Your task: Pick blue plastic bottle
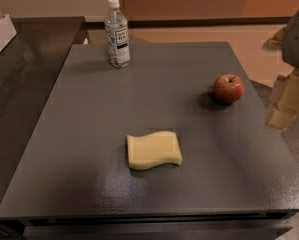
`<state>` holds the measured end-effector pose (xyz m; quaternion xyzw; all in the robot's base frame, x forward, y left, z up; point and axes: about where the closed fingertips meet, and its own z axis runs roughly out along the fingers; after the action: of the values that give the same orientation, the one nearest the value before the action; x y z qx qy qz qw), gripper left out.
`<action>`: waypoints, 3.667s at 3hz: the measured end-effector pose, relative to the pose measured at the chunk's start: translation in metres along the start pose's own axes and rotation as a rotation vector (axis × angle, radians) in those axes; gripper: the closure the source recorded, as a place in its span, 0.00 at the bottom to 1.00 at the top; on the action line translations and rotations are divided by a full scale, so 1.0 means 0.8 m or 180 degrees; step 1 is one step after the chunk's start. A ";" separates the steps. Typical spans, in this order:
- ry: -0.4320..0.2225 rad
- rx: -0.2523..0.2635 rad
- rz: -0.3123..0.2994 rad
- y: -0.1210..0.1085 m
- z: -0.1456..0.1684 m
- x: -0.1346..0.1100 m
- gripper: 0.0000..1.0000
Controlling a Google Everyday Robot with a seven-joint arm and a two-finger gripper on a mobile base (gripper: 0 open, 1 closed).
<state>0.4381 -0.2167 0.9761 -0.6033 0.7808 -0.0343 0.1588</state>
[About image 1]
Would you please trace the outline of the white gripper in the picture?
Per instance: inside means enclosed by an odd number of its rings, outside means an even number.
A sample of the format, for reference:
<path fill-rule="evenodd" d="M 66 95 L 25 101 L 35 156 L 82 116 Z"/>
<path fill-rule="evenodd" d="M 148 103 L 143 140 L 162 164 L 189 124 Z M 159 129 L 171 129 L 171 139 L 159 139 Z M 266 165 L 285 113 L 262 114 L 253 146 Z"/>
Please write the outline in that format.
<path fill-rule="evenodd" d="M 282 58 L 297 68 L 288 76 L 278 75 L 271 92 L 266 124 L 279 130 L 288 128 L 299 115 L 299 10 L 287 23 Z"/>

